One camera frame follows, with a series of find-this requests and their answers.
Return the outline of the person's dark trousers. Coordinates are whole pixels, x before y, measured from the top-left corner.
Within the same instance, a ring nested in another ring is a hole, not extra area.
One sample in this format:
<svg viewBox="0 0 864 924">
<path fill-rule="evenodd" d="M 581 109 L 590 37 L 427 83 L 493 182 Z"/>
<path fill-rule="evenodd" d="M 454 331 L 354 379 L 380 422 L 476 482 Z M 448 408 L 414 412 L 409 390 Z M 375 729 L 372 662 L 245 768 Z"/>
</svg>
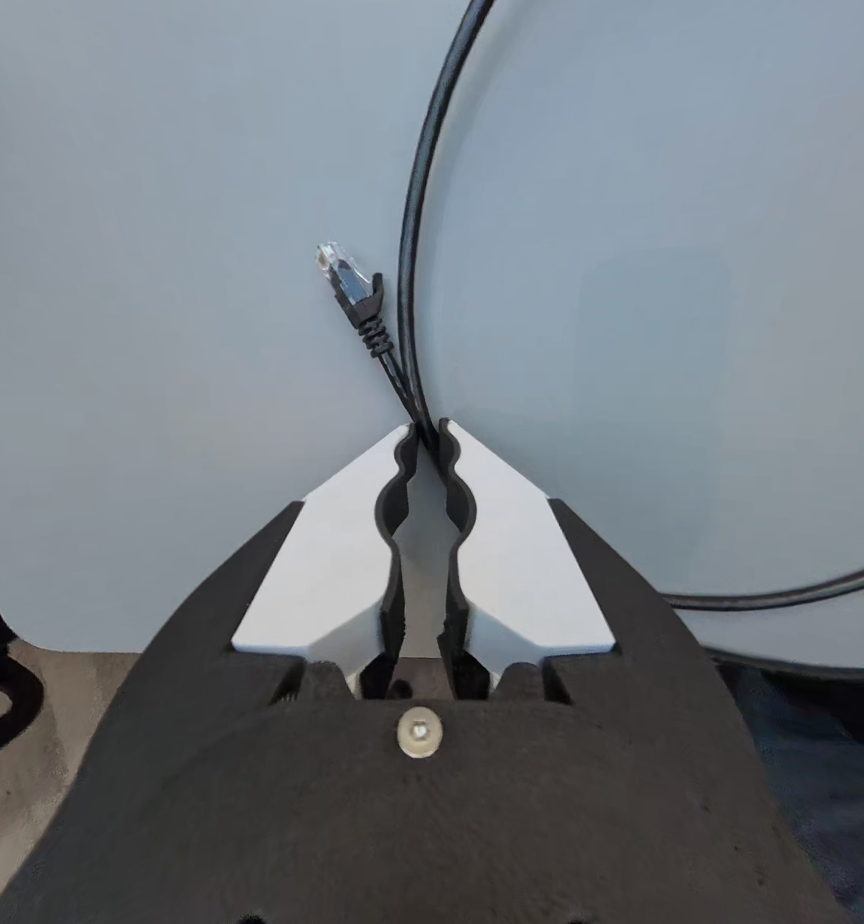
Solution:
<svg viewBox="0 0 864 924">
<path fill-rule="evenodd" d="M 791 832 L 848 920 L 864 923 L 864 676 L 712 659 Z"/>
</svg>

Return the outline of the grey desk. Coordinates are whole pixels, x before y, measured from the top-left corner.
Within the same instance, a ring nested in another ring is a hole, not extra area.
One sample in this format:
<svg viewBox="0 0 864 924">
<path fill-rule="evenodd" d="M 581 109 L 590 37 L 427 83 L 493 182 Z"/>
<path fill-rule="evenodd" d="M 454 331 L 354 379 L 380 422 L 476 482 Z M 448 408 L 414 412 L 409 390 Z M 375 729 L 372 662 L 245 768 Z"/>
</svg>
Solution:
<svg viewBox="0 0 864 924">
<path fill-rule="evenodd" d="M 468 2 L 0 2 L 0 610 L 138 652 L 406 421 L 387 282 Z M 433 417 L 662 592 L 864 568 L 864 2 L 495 2 L 426 193 Z"/>
</svg>

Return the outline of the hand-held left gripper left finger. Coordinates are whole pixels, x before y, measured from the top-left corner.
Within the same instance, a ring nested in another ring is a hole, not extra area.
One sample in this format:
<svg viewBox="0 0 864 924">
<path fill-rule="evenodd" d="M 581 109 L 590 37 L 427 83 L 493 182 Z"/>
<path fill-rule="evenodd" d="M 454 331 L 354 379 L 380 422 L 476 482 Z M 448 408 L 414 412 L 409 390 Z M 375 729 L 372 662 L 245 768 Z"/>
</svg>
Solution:
<svg viewBox="0 0 864 924">
<path fill-rule="evenodd" d="M 418 437 L 402 425 L 301 501 L 234 632 L 240 653 L 337 666 L 353 694 L 386 697 L 405 638 L 400 551 Z"/>
</svg>

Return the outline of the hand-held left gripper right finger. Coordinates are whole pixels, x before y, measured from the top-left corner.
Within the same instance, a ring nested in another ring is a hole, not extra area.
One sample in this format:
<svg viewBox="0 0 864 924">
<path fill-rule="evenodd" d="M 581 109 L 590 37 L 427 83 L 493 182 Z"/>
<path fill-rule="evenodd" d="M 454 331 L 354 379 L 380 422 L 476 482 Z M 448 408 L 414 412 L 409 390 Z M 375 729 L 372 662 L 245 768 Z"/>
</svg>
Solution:
<svg viewBox="0 0 864 924">
<path fill-rule="evenodd" d="M 460 424 L 439 422 L 449 552 L 438 637 L 456 699 L 488 699 L 507 669 L 604 655 L 615 636 L 551 499 Z"/>
</svg>

